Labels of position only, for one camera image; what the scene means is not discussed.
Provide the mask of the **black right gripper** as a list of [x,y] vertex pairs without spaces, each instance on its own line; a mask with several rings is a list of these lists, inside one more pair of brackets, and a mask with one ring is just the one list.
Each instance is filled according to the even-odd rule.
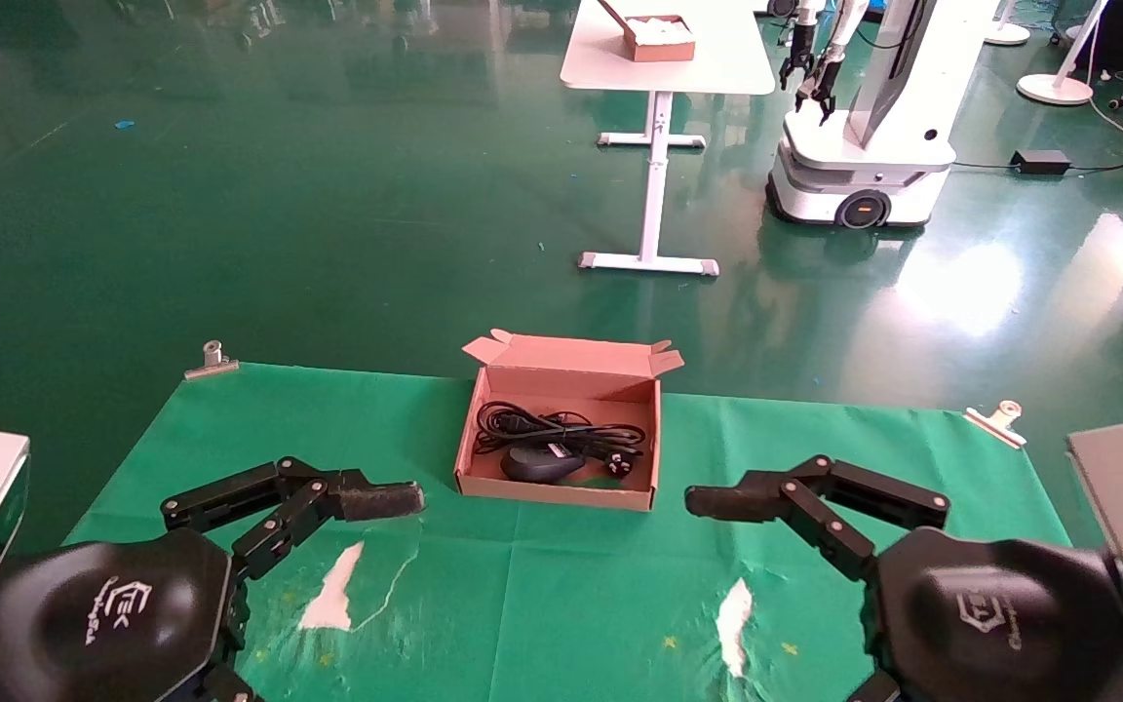
[[876,671],[847,702],[1096,701],[1123,658],[1097,551],[913,530],[877,557],[864,623]]

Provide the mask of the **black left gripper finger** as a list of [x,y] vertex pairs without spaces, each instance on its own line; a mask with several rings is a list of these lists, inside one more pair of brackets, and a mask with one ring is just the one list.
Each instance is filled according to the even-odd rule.
[[418,483],[374,484],[360,469],[318,469],[294,456],[168,496],[165,528],[206,534],[250,516],[263,520],[232,543],[238,578],[262,578],[329,520],[369,523],[424,510]]

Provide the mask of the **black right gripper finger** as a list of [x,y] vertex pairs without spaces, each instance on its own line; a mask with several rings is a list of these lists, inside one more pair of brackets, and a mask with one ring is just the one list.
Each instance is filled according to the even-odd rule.
[[683,502],[691,516],[727,523],[788,525],[844,578],[862,583],[862,623],[868,633],[877,631],[873,604],[876,547],[838,516],[833,505],[905,530],[944,528],[950,508],[943,494],[824,454],[788,471],[745,472],[734,486],[690,486]]

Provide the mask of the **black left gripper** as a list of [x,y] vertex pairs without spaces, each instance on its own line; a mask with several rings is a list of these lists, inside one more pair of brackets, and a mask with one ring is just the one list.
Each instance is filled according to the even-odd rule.
[[231,556],[188,528],[0,569],[0,701],[254,701]]

